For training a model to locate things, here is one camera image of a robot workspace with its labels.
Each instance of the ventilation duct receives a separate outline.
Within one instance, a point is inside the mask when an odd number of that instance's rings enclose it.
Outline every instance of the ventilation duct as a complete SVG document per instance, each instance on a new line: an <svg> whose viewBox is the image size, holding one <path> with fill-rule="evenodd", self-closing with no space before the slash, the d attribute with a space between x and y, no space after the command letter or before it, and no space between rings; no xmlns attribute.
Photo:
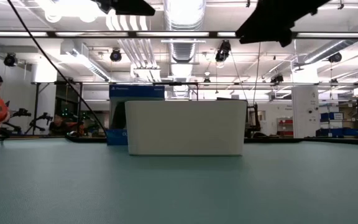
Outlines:
<svg viewBox="0 0 358 224"><path fill-rule="evenodd" d="M172 31L201 30L205 15L206 0L164 0L165 27ZM191 75L193 65L186 64L194 60L197 44L170 43L172 75L187 78Z"/></svg>
<svg viewBox="0 0 358 224"><path fill-rule="evenodd" d="M353 27L351 32L358 32L358 26ZM326 59L329 56L345 49L348 46L351 46L357 43L358 40L333 40L324 46L320 47L318 50L315 50L312 53L309 53L304 58L305 63L316 63L322 59Z"/></svg>

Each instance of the teal table surface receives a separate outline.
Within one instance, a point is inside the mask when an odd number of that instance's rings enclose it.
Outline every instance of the teal table surface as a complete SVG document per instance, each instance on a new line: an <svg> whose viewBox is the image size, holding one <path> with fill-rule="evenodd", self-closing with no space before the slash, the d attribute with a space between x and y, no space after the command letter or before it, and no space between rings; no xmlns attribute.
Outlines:
<svg viewBox="0 0 358 224"><path fill-rule="evenodd" d="M0 144L0 223L358 223L358 146L246 144L134 157L65 139Z"/></svg>

